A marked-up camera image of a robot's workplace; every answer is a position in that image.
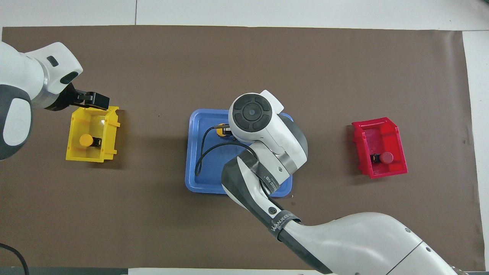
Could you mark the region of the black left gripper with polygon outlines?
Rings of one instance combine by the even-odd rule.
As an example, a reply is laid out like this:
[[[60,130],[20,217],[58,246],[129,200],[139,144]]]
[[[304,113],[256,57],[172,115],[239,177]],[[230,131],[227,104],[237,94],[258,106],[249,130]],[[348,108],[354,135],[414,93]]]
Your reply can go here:
[[[49,111],[61,111],[72,105],[80,108],[95,108],[106,111],[109,109],[109,104],[109,97],[96,92],[86,93],[75,89],[74,85],[70,83],[58,94],[55,101],[45,109]]]

